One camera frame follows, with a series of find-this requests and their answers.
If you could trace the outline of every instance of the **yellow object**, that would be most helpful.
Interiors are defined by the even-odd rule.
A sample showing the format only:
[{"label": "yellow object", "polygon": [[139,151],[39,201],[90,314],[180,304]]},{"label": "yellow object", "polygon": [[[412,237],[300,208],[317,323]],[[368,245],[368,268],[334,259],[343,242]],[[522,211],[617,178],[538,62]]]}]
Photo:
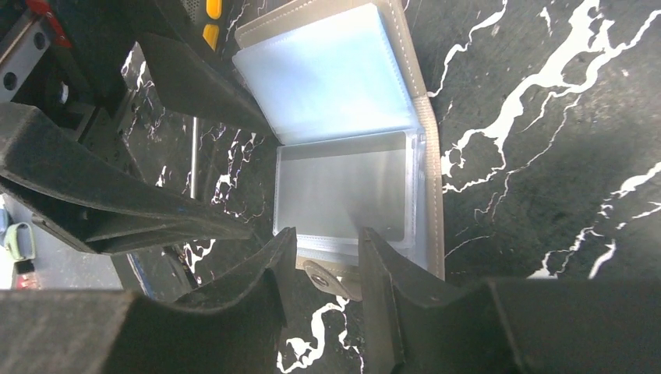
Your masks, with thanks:
[{"label": "yellow object", "polygon": [[221,18],[223,12],[223,0],[207,0],[207,15],[211,19]]},{"label": "yellow object", "polygon": [[209,44],[209,47],[216,50],[216,44],[218,43],[218,35],[221,33],[221,29],[216,25],[206,25],[204,31],[202,32],[202,37]]}]

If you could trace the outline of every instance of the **black marble surface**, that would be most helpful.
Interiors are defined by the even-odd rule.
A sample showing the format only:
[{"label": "black marble surface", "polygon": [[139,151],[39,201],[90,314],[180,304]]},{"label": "black marble surface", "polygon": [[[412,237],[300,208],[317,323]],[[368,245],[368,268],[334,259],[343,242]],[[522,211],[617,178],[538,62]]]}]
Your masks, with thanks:
[{"label": "black marble surface", "polygon": [[[234,2],[233,30],[283,1]],[[447,280],[661,274],[661,3],[404,0],[439,121]],[[150,182],[188,193],[190,117],[163,109],[137,48],[127,141]],[[256,240],[185,246],[199,284],[270,237],[272,138],[202,122],[202,198]],[[230,246],[242,248],[230,257]],[[296,279],[282,372],[360,372],[361,305]]]}]

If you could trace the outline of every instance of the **wallet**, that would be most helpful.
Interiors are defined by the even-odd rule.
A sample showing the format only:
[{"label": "wallet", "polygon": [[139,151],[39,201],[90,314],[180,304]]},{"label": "wallet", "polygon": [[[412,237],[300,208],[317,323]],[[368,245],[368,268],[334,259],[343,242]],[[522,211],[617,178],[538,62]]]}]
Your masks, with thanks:
[{"label": "wallet", "polygon": [[437,122],[401,3],[296,0],[235,37],[235,66],[283,144],[274,233],[296,227],[296,266],[360,300],[358,233],[372,227],[443,279]]}]

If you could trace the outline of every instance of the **beige leather wallet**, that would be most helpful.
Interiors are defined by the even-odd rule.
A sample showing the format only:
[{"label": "beige leather wallet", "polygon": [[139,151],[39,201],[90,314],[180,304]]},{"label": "beige leather wallet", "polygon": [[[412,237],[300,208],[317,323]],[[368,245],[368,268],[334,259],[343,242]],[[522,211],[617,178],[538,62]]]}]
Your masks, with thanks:
[{"label": "beige leather wallet", "polygon": [[[239,27],[235,37],[240,48],[247,48],[282,33],[298,29],[361,5],[372,3],[379,9],[388,40],[404,78],[408,93],[426,133],[426,212],[428,271],[444,279],[443,192],[440,170],[440,143],[436,117],[427,97],[404,9],[398,0],[295,0]],[[302,258],[296,266],[304,270],[321,291],[360,300],[360,279],[355,266]]]}]

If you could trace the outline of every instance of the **metal rod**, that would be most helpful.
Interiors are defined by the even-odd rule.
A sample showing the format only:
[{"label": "metal rod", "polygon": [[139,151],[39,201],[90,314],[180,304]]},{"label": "metal rod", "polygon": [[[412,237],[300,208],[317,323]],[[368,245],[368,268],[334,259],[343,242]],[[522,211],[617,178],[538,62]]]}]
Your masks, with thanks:
[{"label": "metal rod", "polygon": [[195,199],[197,191],[197,141],[200,136],[200,130],[197,123],[197,117],[193,117],[193,151],[190,157],[190,198]]}]

